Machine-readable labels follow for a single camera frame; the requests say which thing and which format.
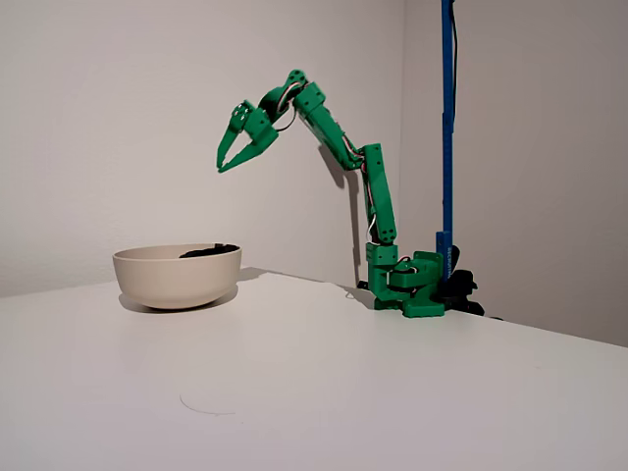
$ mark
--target white bowl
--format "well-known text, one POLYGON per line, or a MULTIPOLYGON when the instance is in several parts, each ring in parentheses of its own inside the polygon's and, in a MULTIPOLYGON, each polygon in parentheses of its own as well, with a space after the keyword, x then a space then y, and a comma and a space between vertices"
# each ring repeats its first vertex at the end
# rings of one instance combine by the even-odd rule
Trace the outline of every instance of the white bowl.
POLYGON ((133 301, 158 309, 186 309, 212 302, 236 287, 242 249, 179 257, 214 245, 160 245, 118 252, 114 255, 118 285, 133 301))

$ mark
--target white tabletop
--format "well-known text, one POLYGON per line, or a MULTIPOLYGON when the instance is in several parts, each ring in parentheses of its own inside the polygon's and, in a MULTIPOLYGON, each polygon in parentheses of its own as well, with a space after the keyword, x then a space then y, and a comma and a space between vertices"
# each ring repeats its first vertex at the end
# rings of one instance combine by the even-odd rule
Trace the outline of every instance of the white tabletop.
POLYGON ((1 299, 0 469, 628 469, 628 349, 243 274, 174 314, 1 299))

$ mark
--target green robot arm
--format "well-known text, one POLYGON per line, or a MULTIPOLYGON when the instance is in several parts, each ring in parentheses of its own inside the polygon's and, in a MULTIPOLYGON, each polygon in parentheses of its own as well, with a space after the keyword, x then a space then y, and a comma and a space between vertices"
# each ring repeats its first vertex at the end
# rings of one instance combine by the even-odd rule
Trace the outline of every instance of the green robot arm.
POLYGON ((237 105, 218 147, 218 171, 232 169, 270 147, 283 131, 276 130, 273 124, 291 104, 294 113, 330 149, 344 170, 359 169, 362 174, 370 238, 366 244, 368 287, 375 295, 376 309, 401 309, 407 317, 442 316, 444 305, 432 300, 443 274, 442 256, 418 251, 412 258, 398 259, 382 146, 376 143, 356 148, 325 107, 325 98, 316 83, 309 82, 302 71, 294 70, 283 86, 262 98, 257 108, 248 101, 237 105), (242 131, 251 142, 225 163, 227 152, 242 131))

